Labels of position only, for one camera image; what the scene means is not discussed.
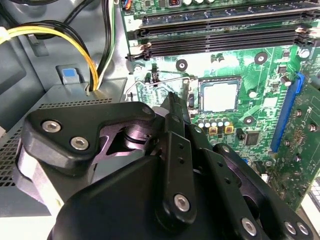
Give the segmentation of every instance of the green circuit board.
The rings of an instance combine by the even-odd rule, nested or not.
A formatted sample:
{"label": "green circuit board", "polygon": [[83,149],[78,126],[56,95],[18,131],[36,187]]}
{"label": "green circuit board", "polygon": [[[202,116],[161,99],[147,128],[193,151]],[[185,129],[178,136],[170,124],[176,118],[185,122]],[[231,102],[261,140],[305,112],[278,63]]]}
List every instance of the green circuit board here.
{"label": "green circuit board", "polygon": [[268,172],[272,188],[297,209],[320,170],[320,91],[306,82],[291,112],[276,164]]}
{"label": "green circuit board", "polygon": [[[194,111],[191,120],[198,124],[198,120],[227,118],[233,128],[231,132],[226,133],[227,129],[223,128],[222,133],[210,134],[210,128],[203,128],[210,143],[214,145],[224,142],[250,162],[271,161],[273,164],[270,144],[288,89],[280,81],[283,74],[279,72],[285,71],[289,79],[295,79],[296,71],[300,70],[297,51],[297,46],[280,46],[154,58],[150,61],[136,62],[133,75],[136,81],[141,81],[156,64],[162,81],[191,76],[188,88],[189,93],[194,94],[194,109],[201,108],[198,105],[198,96],[201,95],[203,81],[218,83],[227,78],[238,82],[234,109],[221,112]],[[255,58],[260,53],[266,53],[267,56],[263,64],[255,63]],[[223,54],[224,60],[213,61],[219,54]],[[176,66],[177,61],[181,59],[186,60],[188,64],[187,70],[183,73],[177,71]],[[156,87],[138,85],[138,99],[152,107],[160,106],[168,92],[175,92],[183,97],[184,82],[185,80],[171,81]],[[250,97],[251,91],[255,92],[255,97]],[[217,105],[226,101],[223,95],[220,99],[206,97],[206,100],[217,101]],[[247,117],[252,119],[250,123],[246,122]],[[242,129],[245,134],[258,133],[258,143],[252,145],[245,139],[239,140],[236,137],[236,129]]]}
{"label": "green circuit board", "polygon": [[[307,127],[320,124],[313,87],[320,86],[320,42],[299,32],[319,27],[318,9],[308,1],[132,0],[121,11],[133,56],[130,94],[150,107],[178,94],[212,146],[228,144],[258,174],[265,168],[269,184],[296,210],[320,167],[319,130]],[[291,111],[284,103],[298,73],[304,86]],[[276,128],[285,113],[291,115],[281,138]],[[301,161],[294,162],[297,154]]]}
{"label": "green circuit board", "polygon": [[[255,3],[267,3],[268,0],[217,0],[212,3],[204,1],[202,4],[197,4],[191,2],[189,6],[181,4],[179,10],[192,10],[192,9],[206,9],[206,8],[222,8],[230,6],[241,6],[245,4],[255,4]],[[134,0],[132,1],[131,12],[126,12],[126,15],[134,14],[135,16],[154,14],[154,13],[166,13],[170,11],[177,10],[176,7],[169,7],[168,0]]]}

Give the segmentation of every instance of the black wire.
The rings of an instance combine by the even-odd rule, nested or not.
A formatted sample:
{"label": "black wire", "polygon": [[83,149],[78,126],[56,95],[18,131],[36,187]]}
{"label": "black wire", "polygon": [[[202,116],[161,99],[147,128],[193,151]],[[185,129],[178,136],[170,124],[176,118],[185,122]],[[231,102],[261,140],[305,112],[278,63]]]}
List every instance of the black wire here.
{"label": "black wire", "polygon": [[[42,25],[42,26],[53,27],[62,33],[65,32],[69,36],[71,36],[74,40],[76,40],[77,43],[79,43],[82,46],[82,48],[89,54],[89,51],[88,51],[85,43],[83,42],[83,40],[79,36],[79,34],[73,28],[71,28],[69,25],[75,19],[75,17],[86,6],[88,6],[93,1],[94,0],[82,1],[78,6],[75,7],[75,9],[72,10],[72,12],[68,15],[68,17],[63,22],[55,21],[55,20],[44,20],[44,21],[40,21],[40,22],[27,22],[27,23],[24,23],[24,25],[38,24],[38,25]],[[109,1],[113,1],[113,0],[102,0],[101,1],[104,29],[105,29],[105,44],[104,44],[103,54],[102,54],[100,63],[97,68],[98,76],[101,75],[101,73],[107,63],[108,56],[110,55],[110,52],[111,52],[111,41],[112,41],[111,24],[112,23],[109,21],[110,20],[109,19]],[[0,2],[0,14],[9,23],[10,27],[14,28],[14,27],[17,27],[20,25],[19,22],[17,22],[11,16],[11,14],[6,10],[6,8],[3,7],[1,2]],[[53,34],[36,34],[35,36],[37,39],[40,39],[40,40],[47,40],[47,39],[51,39],[51,38],[55,37],[55,35],[53,35]],[[92,77],[92,73],[90,72],[90,91],[92,91],[92,90],[93,90],[93,77]]]}
{"label": "black wire", "polygon": [[56,20],[32,21],[32,22],[23,23],[20,26],[46,26],[46,27],[54,28],[55,30],[61,33],[66,33],[71,38],[73,38],[89,55],[87,46],[85,42],[82,40],[82,38],[80,37],[80,35],[76,32],[76,30],[64,24],[63,22],[56,21]]}
{"label": "black wire", "polygon": [[103,14],[103,21],[104,21],[104,29],[105,29],[105,43],[104,43],[104,49],[103,54],[99,63],[99,66],[97,68],[98,76],[102,74],[102,71],[104,70],[104,67],[106,65],[108,56],[111,51],[111,22],[109,19],[109,1],[113,0],[102,0],[102,14]]}

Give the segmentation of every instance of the cpu socket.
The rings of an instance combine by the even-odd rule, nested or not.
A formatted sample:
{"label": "cpu socket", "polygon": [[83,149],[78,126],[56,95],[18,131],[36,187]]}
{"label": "cpu socket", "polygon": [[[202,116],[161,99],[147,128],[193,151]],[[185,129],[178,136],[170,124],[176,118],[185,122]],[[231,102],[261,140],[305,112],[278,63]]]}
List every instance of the cpu socket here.
{"label": "cpu socket", "polygon": [[236,110],[240,86],[240,76],[200,78],[201,112],[220,113]]}

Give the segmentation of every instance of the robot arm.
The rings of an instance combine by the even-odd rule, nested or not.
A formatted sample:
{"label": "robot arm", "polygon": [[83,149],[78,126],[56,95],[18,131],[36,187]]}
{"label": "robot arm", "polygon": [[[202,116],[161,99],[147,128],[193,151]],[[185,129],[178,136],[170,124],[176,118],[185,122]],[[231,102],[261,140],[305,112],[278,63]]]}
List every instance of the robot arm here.
{"label": "robot arm", "polygon": [[[312,240],[307,224],[224,143],[209,144],[170,93],[42,109],[25,119],[14,179],[56,216],[51,240]],[[113,156],[144,157],[91,184]]]}

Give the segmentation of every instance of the screw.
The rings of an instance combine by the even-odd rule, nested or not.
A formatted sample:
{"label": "screw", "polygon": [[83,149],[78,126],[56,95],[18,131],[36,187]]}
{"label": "screw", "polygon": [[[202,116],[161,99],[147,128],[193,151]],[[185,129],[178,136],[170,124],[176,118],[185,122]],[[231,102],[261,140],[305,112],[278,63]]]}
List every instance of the screw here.
{"label": "screw", "polygon": [[301,223],[301,222],[297,222],[296,223],[300,229],[300,231],[305,234],[305,235],[309,235],[308,229]]}
{"label": "screw", "polygon": [[315,132],[317,130],[317,126],[314,124],[309,124],[308,129],[310,132]]}
{"label": "screw", "polygon": [[70,144],[74,149],[81,151],[86,150],[89,147],[89,142],[81,136],[76,136],[72,138]]}
{"label": "screw", "polygon": [[152,114],[152,111],[150,110],[150,108],[148,108],[148,107],[146,107],[146,106],[144,106],[144,107],[142,108],[142,111],[144,111],[146,114]]}
{"label": "screw", "polygon": [[223,150],[225,150],[227,153],[230,152],[229,148],[227,146],[222,146]]}
{"label": "screw", "polygon": [[202,132],[201,128],[198,127],[198,126],[195,126],[194,129],[195,129],[198,133],[201,133],[201,132]]}
{"label": "screw", "polygon": [[296,235],[296,234],[297,234],[297,231],[296,231],[295,228],[291,225],[290,222],[285,221],[285,222],[284,222],[284,225],[285,225],[286,229],[287,229],[291,234],[293,234],[293,235]]}
{"label": "screw", "polygon": [[175,120],[177,123],[180,123],[179,118],[176,115],[171,116],[173,120]]}
{"label": "screw", "polygon": [[241,223],[243,228],[250,234],[251,236],[257,235],[257,229],[255,225],[246,217],[241,219]]}
{"label": "screw", "polygon": [[300,109],[297,109],[295,112],[294,112],[295,116],[300,118],[302,116],[302,111]]}
{"label": "screw", "polygon": [[181,194],[174,196],[174,204],[182,212],[188,212],[190,209],[190,203],[188,199]]}
{"label": "screw", "polygon": [[42,123],[42,128],[48,133],[57,133],[61,130],[61,125],[56,121],[45,121]]}
{"label": "screw", "polygon": [[271,166],[272,166],[272,161],[267,161],[267,162],[265,163],[265,165],[266,165],[267,167],[271,167]]}

